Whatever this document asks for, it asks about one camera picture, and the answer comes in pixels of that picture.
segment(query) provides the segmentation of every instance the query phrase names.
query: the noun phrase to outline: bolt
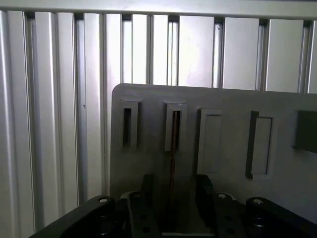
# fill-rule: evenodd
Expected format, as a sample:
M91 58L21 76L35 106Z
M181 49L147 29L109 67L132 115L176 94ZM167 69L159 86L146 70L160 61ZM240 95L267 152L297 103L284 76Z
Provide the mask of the bolt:
M221 194L218 194L218 197L222 198L222 199L225 199L227 196L221 193Z
M253 200L254 203L256 203L257 205L261 205L263 202L259 199L254 199Z
M107 201L108 201L108 199L106 199L106 198L99 199L99 202L107 202Z

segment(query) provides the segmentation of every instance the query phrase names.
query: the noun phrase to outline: gray block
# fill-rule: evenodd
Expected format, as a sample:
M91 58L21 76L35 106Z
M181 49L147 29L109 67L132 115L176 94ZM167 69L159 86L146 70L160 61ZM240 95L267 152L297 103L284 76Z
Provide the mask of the gray block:
M118 117L123 99L139 102L135 149L122 148L122 138L117 140L122 135ZM264 197L316 222L317 154L293 147L297 111L317 112L314 94L117 86L112 94L111 196L139 190L143 175L153 174L154 207L164 210L171 156L166 150L166 129L172 123L167 102L186 108L186 126L181 128L186 133L180 137L181 150L175 158L174 197L183 224L179 230L189 232L191 227L189 218L195 213L191 192L197 173L207 174L216 191L233 194L242 203L249 197Z

